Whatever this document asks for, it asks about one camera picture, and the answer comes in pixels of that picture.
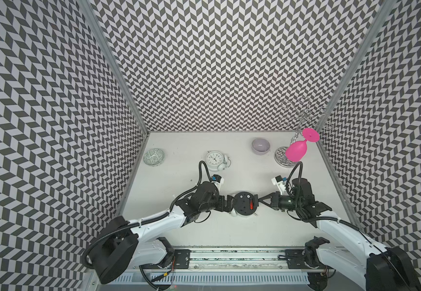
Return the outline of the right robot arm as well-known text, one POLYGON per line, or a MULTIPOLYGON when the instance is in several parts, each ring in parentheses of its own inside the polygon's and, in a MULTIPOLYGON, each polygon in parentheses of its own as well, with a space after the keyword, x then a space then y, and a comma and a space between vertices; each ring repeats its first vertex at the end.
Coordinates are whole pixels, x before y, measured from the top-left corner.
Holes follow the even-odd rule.
POLYGON ((310 182, 302 177, 302 162, 293 169, 298 172, 297 178, 275 177, 278 191, 258 201, 329 235, 305 243, 301 259, 307 267, 332 268, 365 291, 421 291, 407 252, 375 241, 358 226, 340 218, 330 206, 316 200, 310 182))

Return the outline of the white alarm clock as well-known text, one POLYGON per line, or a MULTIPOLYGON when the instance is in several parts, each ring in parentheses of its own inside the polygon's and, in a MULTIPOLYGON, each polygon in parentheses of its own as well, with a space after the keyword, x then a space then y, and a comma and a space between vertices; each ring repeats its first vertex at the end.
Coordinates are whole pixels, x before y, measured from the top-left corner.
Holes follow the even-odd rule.
POLYGON ((210 151, 206 155, 206 164, 211 172, 223 171, 231 167, 231 160, 229 157, 219 151, 210 151))
POLYGON ((251 194, 249 192, 239 192, 234 195, 234 209, 230 212, 233 217, 250 217, 255 215, 258 209, 258 195, 251 194), (254 202, 254 209, 250 210, 249 200, 252 199, 254 202))

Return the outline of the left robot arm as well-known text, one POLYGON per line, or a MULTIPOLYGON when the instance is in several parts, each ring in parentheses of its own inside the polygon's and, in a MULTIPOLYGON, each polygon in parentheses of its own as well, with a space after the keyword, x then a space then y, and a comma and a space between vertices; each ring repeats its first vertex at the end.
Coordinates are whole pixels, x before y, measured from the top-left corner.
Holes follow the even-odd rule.
POLYGON ((173 248, 164 233, 198 223, 202 213, 231 213, 235 198, 220 194, 223 183, 220 175, 211 175, 207 164, 200 161, 194 187, 174 198, 166 210, 149 217, 112 219, 84 250, 81 263, 95 270, 102 284, 116 280, 131 267, 174 270, 185 251, 173 248))

